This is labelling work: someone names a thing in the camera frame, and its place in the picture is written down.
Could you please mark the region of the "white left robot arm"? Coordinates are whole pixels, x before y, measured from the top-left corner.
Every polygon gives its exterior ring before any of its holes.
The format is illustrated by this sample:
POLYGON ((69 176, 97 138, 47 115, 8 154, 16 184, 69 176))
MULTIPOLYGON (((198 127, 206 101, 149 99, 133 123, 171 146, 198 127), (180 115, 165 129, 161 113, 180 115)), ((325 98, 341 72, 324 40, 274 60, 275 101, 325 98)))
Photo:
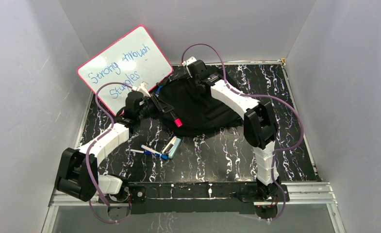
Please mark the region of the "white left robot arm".
POLYGON ((117 175, 100 175, 98 166, 121 144, 127 142, 140 122, 147 118, 158 118, 169 114, 174 120, 174 107, 155 94, 130 92, 111 125, 97 137, 76 149, 67 148, 61 155, 54 187, 81 201, 90 201, 95 195, 108 204, 106 195, 124 202, 129 197, 129 188, 117 175))

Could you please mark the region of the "black student backpack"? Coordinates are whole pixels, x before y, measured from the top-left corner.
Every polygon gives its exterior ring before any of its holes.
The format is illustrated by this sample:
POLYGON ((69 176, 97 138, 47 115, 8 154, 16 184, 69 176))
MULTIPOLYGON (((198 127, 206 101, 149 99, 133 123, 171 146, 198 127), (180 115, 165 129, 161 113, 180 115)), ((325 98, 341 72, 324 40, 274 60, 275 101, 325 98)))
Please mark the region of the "black student backpack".
POLYGON ((174 107, 182 126, 177 128, 170 114, 159 120, 176 136, 195 137, 243 125, 242 117, 210 93, 202 93, 188 74, 165 77, 158 86, 162 86, 158 97, 174 107))

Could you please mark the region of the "pink capped black highlighter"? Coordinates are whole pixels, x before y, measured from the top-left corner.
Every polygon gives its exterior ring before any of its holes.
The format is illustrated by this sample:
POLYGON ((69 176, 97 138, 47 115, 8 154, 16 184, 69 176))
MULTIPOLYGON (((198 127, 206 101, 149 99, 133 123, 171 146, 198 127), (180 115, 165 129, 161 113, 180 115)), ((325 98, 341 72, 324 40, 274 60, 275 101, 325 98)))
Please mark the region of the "pink capped black highlighter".
POLYGON ((169 112, 171 117, 173 118, 173 122, 176 125, 177 128, 180 128, 182 126, 181 120, 176 116, 176 114, 173 111, 169 112))

